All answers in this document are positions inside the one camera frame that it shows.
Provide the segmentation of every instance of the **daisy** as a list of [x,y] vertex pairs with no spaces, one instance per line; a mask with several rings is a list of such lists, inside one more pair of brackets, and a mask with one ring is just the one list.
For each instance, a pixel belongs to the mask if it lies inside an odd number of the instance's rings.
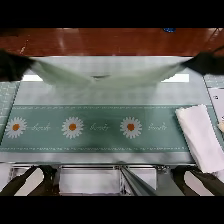
[[8,138],[17,138],[23,134],[23,131],[26,130],[26,121],[25,119],[15,117],[8,122],[5,131],[7,132]]
[[83,121],[80,120],[78,117],[70,117],[63,122],[62,131],[64,132],[63,135],[66,135],[66,138],[75,138],[82,134],[83,130]]
[[140,124],[140,121],[138,119],[135,119],[134,117],[126,117],[123,119],[120,125],[121,129],[120,131],[123,131],[123,135],[126,135],[126,138],[135,138],[136,136],[139,136],[141,134],[142,125]]

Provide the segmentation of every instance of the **blurred cloth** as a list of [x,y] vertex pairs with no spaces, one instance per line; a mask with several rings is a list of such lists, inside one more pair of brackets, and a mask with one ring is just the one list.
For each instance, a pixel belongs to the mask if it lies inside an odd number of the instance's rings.
[[220,146],[205,105],[176,110],[191,155],[203,173],[224,169],[224,152]]

